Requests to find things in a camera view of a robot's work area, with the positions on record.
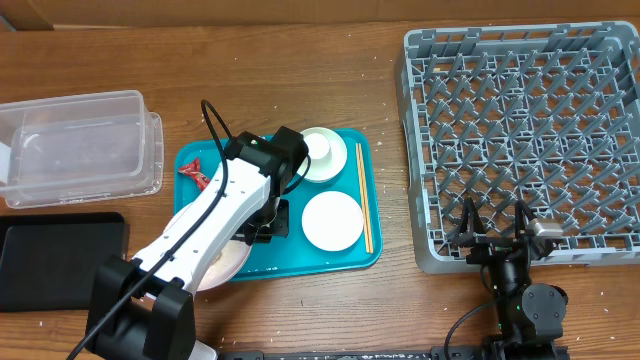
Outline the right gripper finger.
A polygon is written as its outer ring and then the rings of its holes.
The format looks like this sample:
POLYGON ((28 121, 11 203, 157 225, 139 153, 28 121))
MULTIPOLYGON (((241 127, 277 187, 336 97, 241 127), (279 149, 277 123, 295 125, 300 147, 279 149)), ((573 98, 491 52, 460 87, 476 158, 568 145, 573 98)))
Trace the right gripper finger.
POLYGON ((467 198, 463 204, 461 222, 458 226, 458 240, 473 240, 478 235, 485 234, 485 227, 480 219, 478 209, 472 198, 467 198))
POLYGON ((515 238, 523 239, 526 235, 532 235, 533 221, 536 219, 533 211, 524 200, 517 200, 515 205, 515 238))

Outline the large white plate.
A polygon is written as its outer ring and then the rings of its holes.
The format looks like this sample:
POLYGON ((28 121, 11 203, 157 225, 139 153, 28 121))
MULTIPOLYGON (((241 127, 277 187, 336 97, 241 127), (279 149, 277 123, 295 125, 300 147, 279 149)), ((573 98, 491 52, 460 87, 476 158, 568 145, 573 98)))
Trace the large white plate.
POLYGON ((240 225, 223 204, 204 222, 156 273, 162 280, 178 278, 193 294, 229 281, 244 265, 251 247, 233 240, 240 225))

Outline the red snack wrapper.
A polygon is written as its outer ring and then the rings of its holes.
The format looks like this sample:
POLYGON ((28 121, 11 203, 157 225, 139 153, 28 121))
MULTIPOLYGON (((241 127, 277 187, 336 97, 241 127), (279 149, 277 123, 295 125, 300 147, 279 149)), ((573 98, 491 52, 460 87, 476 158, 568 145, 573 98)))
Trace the red snack wrapper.
POLYGON ((210 179, 201 171, 199 158, 195 158, 192 162, 181 166, 178 172, 193 180, 200 191, 203 191, 210 182, 210 179))

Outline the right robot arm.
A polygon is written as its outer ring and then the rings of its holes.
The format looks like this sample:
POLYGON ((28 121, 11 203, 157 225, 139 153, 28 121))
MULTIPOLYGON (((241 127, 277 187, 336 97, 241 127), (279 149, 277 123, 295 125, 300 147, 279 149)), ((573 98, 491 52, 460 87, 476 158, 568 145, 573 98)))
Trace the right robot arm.
POLYGON ((479 312, 496 310, 500 332, 467 352, 472 359, 567 359, 568 350, 555 341, 563 336, 568 295, 560 287, 534 283, 530 270, 555 249, 563 237, 561 226, 534 215, 522 200, 514 205, 514 236, 490 236, 472 199, 464 201, 462 217, 451 242, 468 248, 466 263, 478 265, 492 300, 463 315, 444 341, 447 359, 455 357, 451 339, 456 329, 479 312))

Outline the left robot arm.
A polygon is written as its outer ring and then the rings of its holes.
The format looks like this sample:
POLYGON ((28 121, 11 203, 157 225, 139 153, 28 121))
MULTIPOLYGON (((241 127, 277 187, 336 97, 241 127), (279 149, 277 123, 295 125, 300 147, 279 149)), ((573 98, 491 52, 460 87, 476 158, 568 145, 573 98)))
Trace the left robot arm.
POLYGON ((268 140, 243 132, 221 151, 209 184, 155 241, 98 268, 80 349, 104 359, 218 358, 196 337, 195 294, 234 235, 251 243, 275 219, 308 147, 281 127, 268 140))

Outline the grey dishwasher rack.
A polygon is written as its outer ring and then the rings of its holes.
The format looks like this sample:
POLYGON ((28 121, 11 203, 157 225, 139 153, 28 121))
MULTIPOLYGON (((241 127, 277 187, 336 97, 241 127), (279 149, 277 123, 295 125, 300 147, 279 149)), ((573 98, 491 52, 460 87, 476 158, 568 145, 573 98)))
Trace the grey dishwasher rack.
POLYGON ((467 270, 472 199, 492 235, 515 204, 556 221, 549 265, 639 261, 639 33, 623 21, 418 29, 396 65, 415 260, 467 270))

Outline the black waste tray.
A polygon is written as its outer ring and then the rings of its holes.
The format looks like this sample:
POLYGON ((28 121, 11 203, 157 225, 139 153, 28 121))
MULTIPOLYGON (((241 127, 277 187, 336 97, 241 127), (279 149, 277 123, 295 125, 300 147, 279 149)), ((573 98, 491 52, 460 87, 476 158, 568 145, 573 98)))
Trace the black waste tray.
POLYGON ((125 257, 129 229, 117 212, 1 218, 1 311, 85 310, 95 274, 125 257))

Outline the small white plate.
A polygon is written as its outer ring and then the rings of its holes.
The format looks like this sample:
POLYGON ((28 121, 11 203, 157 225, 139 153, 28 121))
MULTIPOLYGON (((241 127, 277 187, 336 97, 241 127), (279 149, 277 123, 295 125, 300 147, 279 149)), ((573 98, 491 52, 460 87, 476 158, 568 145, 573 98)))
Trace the small white plate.
POLYGON ((350 195, 325 191, 314 196, 304 207, 302 230, 316 248, 339 252, 354 245, 364 230, 361 206, 350 195))

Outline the teal plastic tray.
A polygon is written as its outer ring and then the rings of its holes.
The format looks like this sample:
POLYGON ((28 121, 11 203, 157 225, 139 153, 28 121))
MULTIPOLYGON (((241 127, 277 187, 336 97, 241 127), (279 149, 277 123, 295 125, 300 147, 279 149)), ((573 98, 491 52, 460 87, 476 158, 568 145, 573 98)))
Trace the teal plastic tray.
POLYGON ((256 244, 243 267, 233 277, 235 282, 359 269, 369 267, 378 260, 384 248, 384 237, 368 139, 355 129, 342 128, 336 133, 345 141, 348 151, 343 170, 326 183, 312 183, 305 180, 291 194, 284 197, 289 202, 288 235, 274 237, 268 243, 256 244), (367 181, 373 252, 366 252, 366 242, 363 238, 359 238, 346 250, 338 252, 320 250, 313 246, 303 234, 301 222, 303 208, 313 196, 324 191, 339 191, 356 201, 361 200, 356 158, 357 145, 362 148, 367 181))

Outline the pale green bowl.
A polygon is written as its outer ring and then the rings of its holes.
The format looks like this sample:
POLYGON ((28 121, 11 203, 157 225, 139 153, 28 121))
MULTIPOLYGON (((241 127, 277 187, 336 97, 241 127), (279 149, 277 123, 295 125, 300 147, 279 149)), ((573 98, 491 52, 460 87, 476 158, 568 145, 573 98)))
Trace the pale green bowl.
POLYGON ((346 143, 337 132, 328 128, 312 127, 301 132, 303 139, 311 133, 321 133, 328 138, 331 146, 331 158, 322 163, 311 161, 311 164, 304 160, 297 173, 299 175, 305 174, 305 179, 313 183, 327 182, 336 177, 347 162, 346 143))

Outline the white upturned cup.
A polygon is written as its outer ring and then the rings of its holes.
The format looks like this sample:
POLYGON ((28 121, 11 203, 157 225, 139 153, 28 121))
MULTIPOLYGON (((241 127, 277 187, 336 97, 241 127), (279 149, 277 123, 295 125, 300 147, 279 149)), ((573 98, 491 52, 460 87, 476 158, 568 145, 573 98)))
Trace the white upturned cup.
POLYGON ((304 137, 312 162, 326 162, 331 158, 331 146, 328 138, 321 133, 311 133, 304 137))

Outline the clear plastic bin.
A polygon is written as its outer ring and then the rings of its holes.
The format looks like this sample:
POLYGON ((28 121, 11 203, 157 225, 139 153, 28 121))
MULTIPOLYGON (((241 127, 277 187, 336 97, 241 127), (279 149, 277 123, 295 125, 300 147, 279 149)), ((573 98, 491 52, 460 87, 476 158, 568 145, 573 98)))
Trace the clear plastic bin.
POLYGON ((1 106, 1 197, 10 208, 155 194, 163 167, 161 117, 137 90, 1 106))

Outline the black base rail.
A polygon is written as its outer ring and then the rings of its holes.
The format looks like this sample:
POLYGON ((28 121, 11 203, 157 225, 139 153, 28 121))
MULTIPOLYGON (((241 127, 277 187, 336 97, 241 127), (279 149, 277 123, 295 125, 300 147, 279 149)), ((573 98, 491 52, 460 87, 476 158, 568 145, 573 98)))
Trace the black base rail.
MULTIPOLYGON (((432 347, 430 350, 394 350, 394 351, 347 351, 337 352, 294 352, 266 353, 254 351, 225 351, 219 359, 223 360, 445 360, 444 347, 432 347)), ((494 359, 480 346, 456 346, 449 348, 451 360, 489 360, 494 359)))

